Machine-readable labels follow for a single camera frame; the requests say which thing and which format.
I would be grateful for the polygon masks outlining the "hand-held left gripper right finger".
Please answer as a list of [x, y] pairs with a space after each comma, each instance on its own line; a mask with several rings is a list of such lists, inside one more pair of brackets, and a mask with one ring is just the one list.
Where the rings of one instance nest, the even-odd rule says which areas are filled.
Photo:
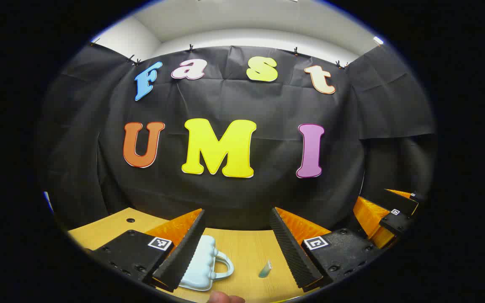
[[365, 269], [385, 248], [349, 228], [329, 231], [279, 207], [270, 225], [299, 288], [311, 291], [339, 284]]

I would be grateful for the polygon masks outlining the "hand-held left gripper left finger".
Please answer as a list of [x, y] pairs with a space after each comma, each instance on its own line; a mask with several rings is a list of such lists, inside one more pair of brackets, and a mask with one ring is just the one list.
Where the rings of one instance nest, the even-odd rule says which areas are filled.
[[173, 292], [205, 230], [205, 211], [171, 220], [133, 208], [83, 227], [86, 254], [125, 282]]

